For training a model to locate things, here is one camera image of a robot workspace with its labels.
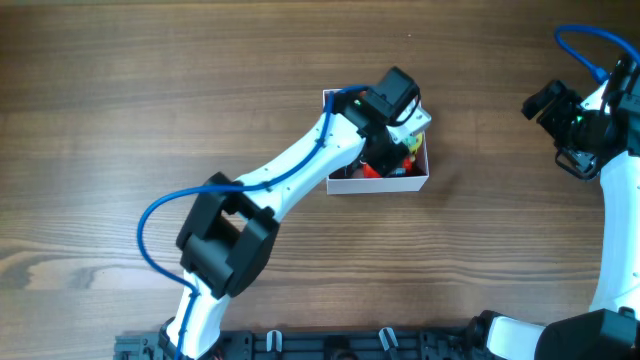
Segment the red toy fire truck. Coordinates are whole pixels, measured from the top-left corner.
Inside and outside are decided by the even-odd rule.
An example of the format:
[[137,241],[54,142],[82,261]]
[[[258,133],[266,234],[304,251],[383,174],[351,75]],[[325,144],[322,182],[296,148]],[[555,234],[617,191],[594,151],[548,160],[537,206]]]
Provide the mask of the red toy fire truck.
[[[407,156],[402,165],[392,170],[387,177],[407,177],[413,173],[416,157],[414,155]],[[367,163],[362,162],[362,172],[364,178],[381,178],[381,175]]]

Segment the yellow wooden rattle drum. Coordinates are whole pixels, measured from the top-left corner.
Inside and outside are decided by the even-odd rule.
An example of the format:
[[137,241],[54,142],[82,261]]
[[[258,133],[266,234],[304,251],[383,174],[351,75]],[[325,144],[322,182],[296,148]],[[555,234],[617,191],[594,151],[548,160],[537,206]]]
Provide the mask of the yellow wooden rattle drum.
[[416,154],[424,141],[424,133],[418,133],[416,135],[410,135],[403,140],[403,144],[407,146],[411,154]]

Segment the pink cardboard box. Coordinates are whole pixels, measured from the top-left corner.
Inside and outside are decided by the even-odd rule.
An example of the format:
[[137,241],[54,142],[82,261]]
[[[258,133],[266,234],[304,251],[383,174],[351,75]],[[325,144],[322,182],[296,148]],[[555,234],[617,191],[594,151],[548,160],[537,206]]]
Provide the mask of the pink cardboard box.
[[328,195],[417,192],[426,183],[429,178],[429,166],[425,142],[422,142],[417,150],[413,167],[417,171],[416,175],[406,173],[403,176],[367,178],[362,169],[356,169],[352,175],[347,173],[346,170],[353,161],[357,165],[360,164],[358,156],[364,149],[366,140],[357,134],[337,134],[338,130],[351,130],[351,123],[342,115],[337,115],[334,124],[333,118],[333,130],[329,130],[326,135],[328,153],[321,155],[323,159],[329,160],[329,165],[339,165],[337,170],[326,176]]

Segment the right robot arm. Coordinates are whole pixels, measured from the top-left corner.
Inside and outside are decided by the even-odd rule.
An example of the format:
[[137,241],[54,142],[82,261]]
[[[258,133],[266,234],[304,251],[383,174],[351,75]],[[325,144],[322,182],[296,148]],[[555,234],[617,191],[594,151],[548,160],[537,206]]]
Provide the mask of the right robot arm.
[[604,233],[588,312],[545,326],[491,311],[474,317],[462,346],[496,359],[636,359],[639,356],[639,58],[623,53],[598,89],[582,98],[554,80],[522,113],[554,140],[556,164],[598,179]]

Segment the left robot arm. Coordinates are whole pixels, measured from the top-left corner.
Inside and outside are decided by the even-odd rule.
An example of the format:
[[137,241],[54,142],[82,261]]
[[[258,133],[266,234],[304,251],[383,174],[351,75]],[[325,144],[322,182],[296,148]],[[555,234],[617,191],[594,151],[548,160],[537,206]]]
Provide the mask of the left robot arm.
[[192,189],[196,199],[176,238],[185,290],[162,333],[174,359],[202,359],[220,336],[230,300],[266,266],[286,214],[322,179],[363,161],[380,176],[410,151],[406,125],[421,131],[421,92],[392,67],[375,85],[330,92],[308,133],[268,164],[235,180],[222,173]]

